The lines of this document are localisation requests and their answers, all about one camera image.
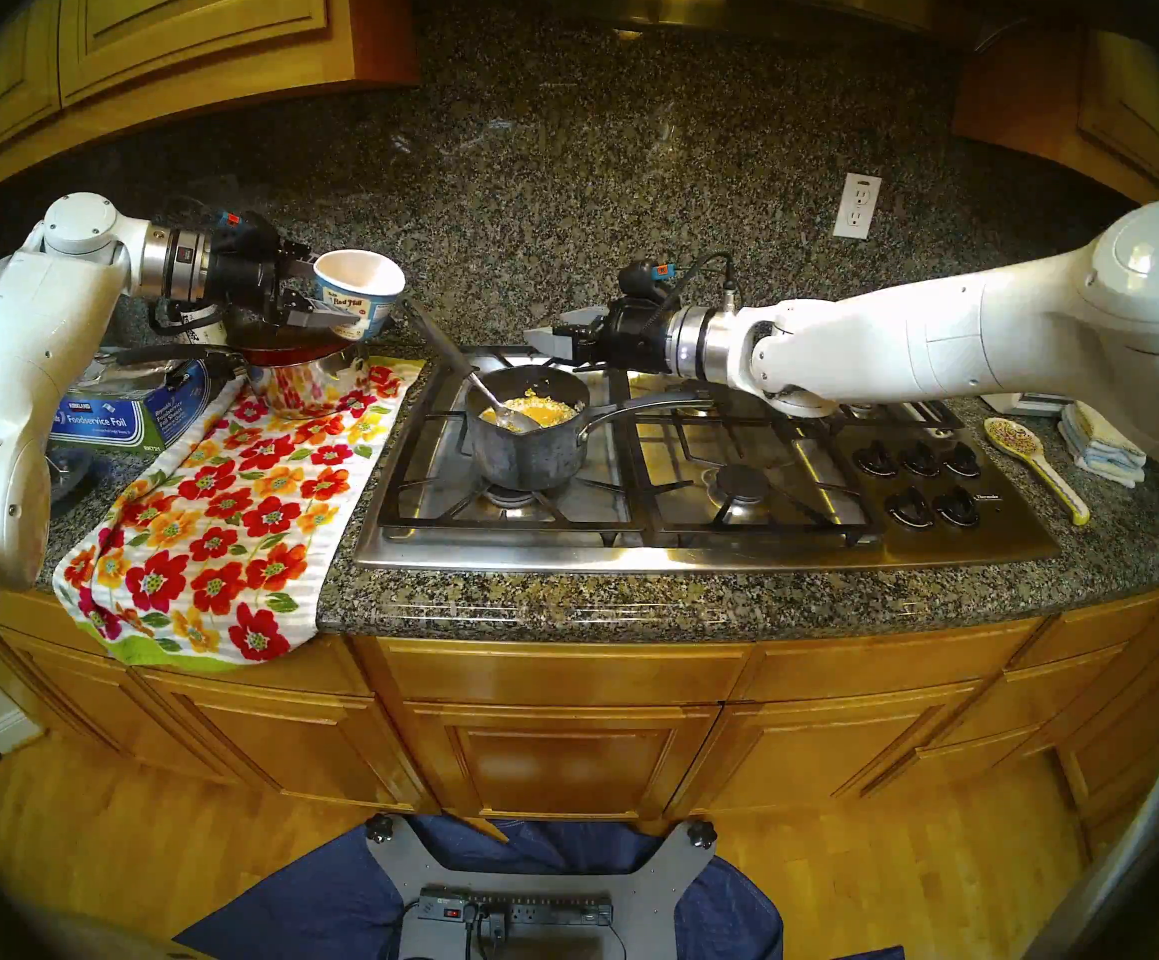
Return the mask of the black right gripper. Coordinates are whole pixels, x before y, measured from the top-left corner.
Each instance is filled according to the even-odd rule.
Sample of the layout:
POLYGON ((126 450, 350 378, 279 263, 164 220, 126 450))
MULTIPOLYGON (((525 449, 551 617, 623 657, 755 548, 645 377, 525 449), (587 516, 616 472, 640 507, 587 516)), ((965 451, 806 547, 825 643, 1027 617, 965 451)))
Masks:
POLYGON ((610 303, 566 311, 554 327, 531 327, 524 342, 548 361, 606 366, 646 374, 671 374, 668 320, 650 303, 610 303))

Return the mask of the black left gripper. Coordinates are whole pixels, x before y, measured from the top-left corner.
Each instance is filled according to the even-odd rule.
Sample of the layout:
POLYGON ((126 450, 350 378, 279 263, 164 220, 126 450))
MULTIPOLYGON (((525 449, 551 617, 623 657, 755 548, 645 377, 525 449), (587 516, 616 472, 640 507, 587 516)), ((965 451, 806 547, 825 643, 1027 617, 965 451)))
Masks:
POLYGON ((312 278, 321 253, 269 221, 218 221, 209 234, 204 299, 271 327, 364 332, 356 310, 314 304, 287 282, 312 278))

